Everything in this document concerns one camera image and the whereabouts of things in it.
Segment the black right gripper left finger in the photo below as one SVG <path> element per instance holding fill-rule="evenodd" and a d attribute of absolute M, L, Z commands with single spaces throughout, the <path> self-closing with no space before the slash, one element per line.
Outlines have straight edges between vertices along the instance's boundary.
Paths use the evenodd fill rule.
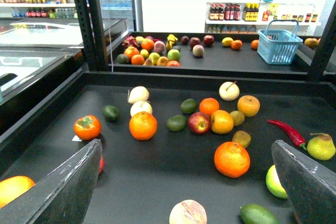
<path fill-rule="evenodd" d="M 95 139 L 1 209 L 1 223 L 83 223 L 98 180 L 102 145 Z"/>

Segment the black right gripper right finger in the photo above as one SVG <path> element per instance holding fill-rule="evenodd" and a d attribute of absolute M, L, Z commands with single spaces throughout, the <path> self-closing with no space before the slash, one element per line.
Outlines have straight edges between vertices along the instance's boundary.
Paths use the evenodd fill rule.
<path fill-rule="evenodd" d="M 335 172 L 282 140 L 272 159 L 298 223 L 335 223 Z"/>

